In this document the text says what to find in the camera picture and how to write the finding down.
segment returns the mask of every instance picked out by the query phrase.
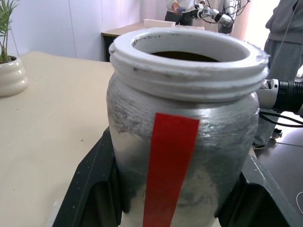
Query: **table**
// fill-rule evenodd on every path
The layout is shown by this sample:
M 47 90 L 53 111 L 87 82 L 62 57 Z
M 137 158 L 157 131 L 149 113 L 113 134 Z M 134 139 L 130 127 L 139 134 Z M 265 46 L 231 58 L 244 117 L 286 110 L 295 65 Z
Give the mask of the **table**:
M 0 99 L 0 222 L 42 227 L 108 125 L 106 91 L 114 69 L 42 52 L 21 59 L 29 87 Z
M 182 25 L 176 25 L 176 27 L 187 27 L 187 28 L 196 28 L 196 29 L 202 29 L 204 30 L 204 27 L 195 27 L 195 26 L 182 26 Z M 120 35 L 126 34 L 128 32 L 137 31 L 144 28 L 144 22 L 139 22 L 136 24 L 128 25 L 125 27 L 117 28 L 114 30 L 110 30 L 107 32 L 102 32 L 103 36 L 103 42 L 104 42 L 104 57 L 105 61 L 109 62 L 109 46 L 111 43 Z

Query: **white pot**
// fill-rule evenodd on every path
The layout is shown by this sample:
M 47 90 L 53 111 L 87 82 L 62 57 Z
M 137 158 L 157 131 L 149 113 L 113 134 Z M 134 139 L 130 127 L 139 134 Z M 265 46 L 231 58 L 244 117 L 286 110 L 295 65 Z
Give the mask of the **white pot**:
M 0 64 L 0 97 L 19 94 L 27 86 L 28 80 L 20 58 Z

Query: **jar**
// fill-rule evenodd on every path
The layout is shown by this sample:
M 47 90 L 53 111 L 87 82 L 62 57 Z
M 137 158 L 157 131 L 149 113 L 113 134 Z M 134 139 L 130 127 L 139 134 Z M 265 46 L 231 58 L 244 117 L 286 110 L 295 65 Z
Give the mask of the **jar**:
M 107 110 L 125 212 L 121 227 L 143 226 L 156 113 L 199 120 L 170 226 L 212 226 L 256 132 L 255 91 L 267 76 L 267 55 L 230 36 L 188 28 L 130 32 L 109 52 L 115 72 Z

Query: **jar opening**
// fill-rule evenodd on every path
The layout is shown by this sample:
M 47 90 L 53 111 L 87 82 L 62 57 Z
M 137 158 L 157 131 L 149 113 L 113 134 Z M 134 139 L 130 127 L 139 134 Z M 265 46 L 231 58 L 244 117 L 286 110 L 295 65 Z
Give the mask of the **jar opening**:
M 152 55 L 186 61 L 240 61 L 249 52 L 229 37 L 209 33 L 169 31 L 143 33 L 132 40 L 133 48 Z

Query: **red tape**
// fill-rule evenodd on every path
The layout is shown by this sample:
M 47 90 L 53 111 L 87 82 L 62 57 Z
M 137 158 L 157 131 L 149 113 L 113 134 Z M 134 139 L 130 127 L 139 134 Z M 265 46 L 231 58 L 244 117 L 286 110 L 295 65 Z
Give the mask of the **red tape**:
M 194 151 L 199 120 L 157 113 L 145 195 L 143 227 L 170 227 Z

